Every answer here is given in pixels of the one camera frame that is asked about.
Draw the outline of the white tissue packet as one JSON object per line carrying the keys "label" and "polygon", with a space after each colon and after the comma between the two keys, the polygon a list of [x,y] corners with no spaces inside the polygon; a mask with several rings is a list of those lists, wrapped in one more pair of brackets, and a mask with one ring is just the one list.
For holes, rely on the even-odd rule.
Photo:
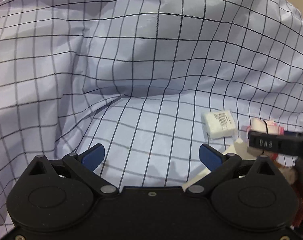
{"label": "white tissue packet", "polygon": [[237,127],[231,111],[205,112],[201,115],[203,130],[210,139],[235,137]]}

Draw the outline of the white vivo phone box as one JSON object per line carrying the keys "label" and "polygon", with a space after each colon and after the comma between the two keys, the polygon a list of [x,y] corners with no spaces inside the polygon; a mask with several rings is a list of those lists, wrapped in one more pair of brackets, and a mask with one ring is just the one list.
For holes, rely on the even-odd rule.
{"label": "white vivo phone box", "polygon": [[199,172],[194,178],[189,179],[188,182],[182,185],[182,189],[185,192],[188,187],[195,184],[207,176],[211,171],[219,167],[225,160],[225,155],[228,153],[239,155],[243,160],[256,160],[257,157],[253,157],[247,152],[247,144],[238,138],[230,147],[228,147],[223,153],[218,152],[208,144],[202,144],[199,148],[199,160],[205,166],[205,169]]}

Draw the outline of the checkered lavender sheet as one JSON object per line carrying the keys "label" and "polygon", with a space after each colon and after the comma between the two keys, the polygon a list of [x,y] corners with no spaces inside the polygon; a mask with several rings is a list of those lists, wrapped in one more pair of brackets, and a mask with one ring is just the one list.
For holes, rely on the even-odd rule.
{"label": "checkered lavender sheet", "polygon": [[32,159],[101,143],[116,186],[201,169],[202,114],[303,132],[303,18],[286,0],[0,0],[0,233]]}

